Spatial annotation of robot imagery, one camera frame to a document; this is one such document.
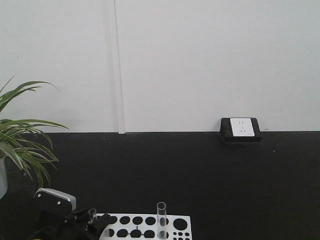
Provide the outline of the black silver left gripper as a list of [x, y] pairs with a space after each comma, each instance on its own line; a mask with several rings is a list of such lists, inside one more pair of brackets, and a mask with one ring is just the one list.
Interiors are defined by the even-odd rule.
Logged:
[[39, 188], [34, 200], [40, 213], [30, 240], [98, 240], [110, 223], [103, 214], [87, 225], [87, 210], [77, 209], [76, 197], [56, 189]]

